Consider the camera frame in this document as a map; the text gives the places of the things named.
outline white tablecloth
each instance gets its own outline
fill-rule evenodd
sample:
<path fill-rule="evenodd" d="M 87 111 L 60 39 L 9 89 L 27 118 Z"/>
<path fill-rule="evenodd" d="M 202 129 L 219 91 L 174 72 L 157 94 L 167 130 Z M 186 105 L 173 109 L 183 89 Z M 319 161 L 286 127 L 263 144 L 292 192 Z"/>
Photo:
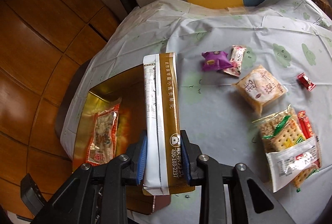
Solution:
<path fill-rule="evenodd" d="M 231 86 L 237 78 L 202 72 L 202 52 L 248 46 L 241 77 L 262 64 L 288 88 L 263 109 L 263 115 L 289 103 L 306 110 L 321 144 L 323 168 L 297 193 L 288 185 L 274 195 L 298 224 L 310 224 L 332 194 L 332 32 L 331 20 L 311 0 L 266 0 L 256 8 L 210 10 L 180 0 L 159 0 L 135 9 L 107 45 L 92 59 L 70 105 L 61 144 L 72 156 L 79 118 L 89 89 L 142 64 L 143 57 L 175 52 L 180 126 L 204 154 L 227 165 L 246 163 L 263 182 L 269 169 L 263 145 L 251 122 L 252 108 Z M 305 72 L 317 85 L 308 92 L 298 84 Z M 150 216 L 133 213 L 140 223 L 198 223 L 200 188 L 173 195 L 171 205 Z"/>

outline red snack package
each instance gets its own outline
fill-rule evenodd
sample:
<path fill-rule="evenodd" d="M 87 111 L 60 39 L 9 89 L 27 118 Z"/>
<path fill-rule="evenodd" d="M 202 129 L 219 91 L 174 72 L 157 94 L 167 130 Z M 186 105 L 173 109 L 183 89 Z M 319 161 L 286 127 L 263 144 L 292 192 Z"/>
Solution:
<path fill-rule="evenodd" d="M 298 112 L 298 120 L 301 125 L 302 132 L 304 136 L 309 139 L 310 137 L 315 136 L 315 134 L 312 131 L 312 127 L 309 121 L 309 118 L 305 114 L 305 111 Z M 321 158 L 319 156 L 318 160 L 316 161 L 316 165 L 318 168 L 321 168 Z"/>
<path fill-rule="evenodd" d="M 305 88 L 308 91 L 313 90 L 313 88 L 316 86 L 313 82 L 309 80 L 309 78 L 305 75 L 305 73 L 301 73 L 298 75 L 298 80 L 305 86 Z"/>
<path fill-rule="evenodd" d="M 100 165 L 115 157 L 117 145 L 117 121 L 120 101 L 111 108 L 94 115 L 94 129 L 87 151 L 88 163 Z"/>
<path fill-rule="evenodd" d="M 309 139 L 313 136 L 311 124 L 309 118 L 305 115 L 305 111 L 298 112 L 298 120 L 300 121 L 301 129 L 304 136 Z"/>

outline pastry package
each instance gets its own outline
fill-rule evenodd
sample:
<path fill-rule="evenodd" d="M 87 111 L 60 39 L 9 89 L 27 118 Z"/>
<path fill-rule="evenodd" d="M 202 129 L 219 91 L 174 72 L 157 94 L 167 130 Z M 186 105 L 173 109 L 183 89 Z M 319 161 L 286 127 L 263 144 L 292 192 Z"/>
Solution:
<path fill-rule="evenodd" d="M 94 115 L 94 128 L 86 159 L 92 165 L 108 163 L 115 157 L 120 102 L 121 98 L 110 103 L 107 110 Z"/>
<path fill-rule="evenodd" d="M 317 137 L 303 133 L 298 115 L 290 105 L 286 110 L 254 123 L 259 129 L 268 159 L 273 192 L 291 181 L 299 191 L 303 181 L 320 168 Z"/>
<path fill-rule="evenodd" d="M 202 66 L 203 71 L 210 70 L 223 70 L 233 67 L 227 59 L 227 53 L 224 51 L 212 51 L 202 53 L 202 56 L 205 58 L 204 64 Z"/>
<path fill-rule="evenodd" d="M 182 171 L 175 54 L 145 56 L 144 87 L 147 157 L 145 195 L 170 195 L 195 190 Z"/>
<path fill-rule="evenodd" d="M 259 116 L 265 105 L 287 92 L 287 89 L 262 65 L 233 85 Z"/>
<path fill-rule="evenodd" d="M 235 77 L 239 77 L 241 74 L 241 67 L 242 67 L 242 61 L 243 61 L 243 55 L 245 50 L 247 49 L 246 46 L 240 46 L 240 45 L 233 45 L 232 54 L 230 56 L 230 64 L 232 64 L 232 67 L 225 69 L 224 73 L 228 73 L 230 75 L 233 75 Z"/>

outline gold snack package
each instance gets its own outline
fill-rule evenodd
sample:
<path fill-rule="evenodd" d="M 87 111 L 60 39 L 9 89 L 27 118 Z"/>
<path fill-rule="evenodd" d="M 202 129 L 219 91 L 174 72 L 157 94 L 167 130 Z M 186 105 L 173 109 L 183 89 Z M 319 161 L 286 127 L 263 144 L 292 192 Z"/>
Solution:
<path fill-rule="evenodd" d="M 287 89 L 262 65 L 253 69 L 233 86 L 259 116 L 265 105 L 287 92 Z"/>
<path fill-rule="evenodd" d="M 175 54 L 145 56 L 143 65 L 148 137 L 143 193 L 193 191 L 182 171 Z"/>

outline pink snack wrapper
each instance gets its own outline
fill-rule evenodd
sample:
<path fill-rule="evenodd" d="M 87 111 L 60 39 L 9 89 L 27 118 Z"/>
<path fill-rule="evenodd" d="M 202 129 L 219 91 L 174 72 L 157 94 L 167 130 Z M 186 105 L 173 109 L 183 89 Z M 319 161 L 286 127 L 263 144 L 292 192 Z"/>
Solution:
<path fill-rule="evenodd" d="M 246 46 L 233 45 L 233 51 L 230 57 L 230 63 L 232 64 L 232 67 L 225 69 L 224 70 L 225 73 L 228 73 L 236 77 L 240 76 L 243 55 L 246 49 L 247 49 Z"/>
<path fill-rule="evenodd" d="M 224 51 L 212 51 L 202 53 L 205 58 L 204 65 L 202 67 L 203 71 L 219 71 L 233 67 L 233 65 L 227 59 L 227 53 Z"/>

